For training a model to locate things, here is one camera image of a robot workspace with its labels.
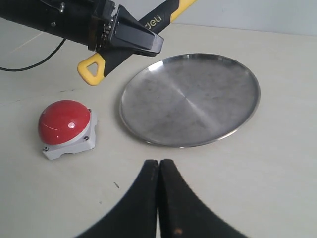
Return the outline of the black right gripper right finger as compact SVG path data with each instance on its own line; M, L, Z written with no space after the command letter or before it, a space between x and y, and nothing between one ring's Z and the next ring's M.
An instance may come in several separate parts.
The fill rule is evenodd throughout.
M162 238L245 238L193 192L171 159L161 160L158 212Z

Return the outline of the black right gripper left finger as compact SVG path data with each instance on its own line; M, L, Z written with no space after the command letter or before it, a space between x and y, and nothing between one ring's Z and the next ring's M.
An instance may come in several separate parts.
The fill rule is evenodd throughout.
M121 200L79 238L154 238L157 229L157 160L146 160Z

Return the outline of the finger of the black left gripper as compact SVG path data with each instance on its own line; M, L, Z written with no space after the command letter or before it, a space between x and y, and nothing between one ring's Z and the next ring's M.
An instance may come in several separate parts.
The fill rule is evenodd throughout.
M156 56L161 52L164 39L140 24L125 7L120 5L116 14L116 46L138 55Z

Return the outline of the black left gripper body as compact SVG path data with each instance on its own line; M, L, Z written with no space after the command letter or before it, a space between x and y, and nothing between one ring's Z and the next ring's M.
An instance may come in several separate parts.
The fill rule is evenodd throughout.
M111 0L93 0L89 24L88 49L97 52L105 46L113 23L115 3Z

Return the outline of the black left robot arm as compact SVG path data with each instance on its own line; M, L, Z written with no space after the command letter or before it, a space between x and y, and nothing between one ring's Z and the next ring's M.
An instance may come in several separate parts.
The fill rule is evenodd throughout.
M0 16L95 52L128 49L153 57L163 45L161 36L111 0L2 0Z

